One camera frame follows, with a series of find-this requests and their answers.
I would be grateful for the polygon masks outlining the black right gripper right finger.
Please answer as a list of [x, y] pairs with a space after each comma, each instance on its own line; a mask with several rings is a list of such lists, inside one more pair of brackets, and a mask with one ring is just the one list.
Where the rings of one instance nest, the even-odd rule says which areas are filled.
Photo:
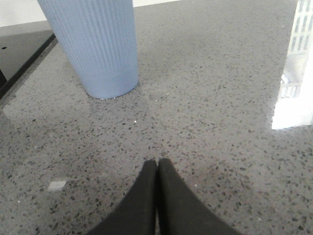
[[190, 190], [170, 159], [158, 163], [158, 216], [162, 235], [238, 235]]

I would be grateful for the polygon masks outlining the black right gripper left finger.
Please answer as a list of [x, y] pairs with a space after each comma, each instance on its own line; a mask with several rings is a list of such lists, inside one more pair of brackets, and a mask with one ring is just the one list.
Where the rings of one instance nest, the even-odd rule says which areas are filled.
[[156, 162], [145, 161], [139, 176], [120, 204], [88, 234], [154, 235], [156, 176]]

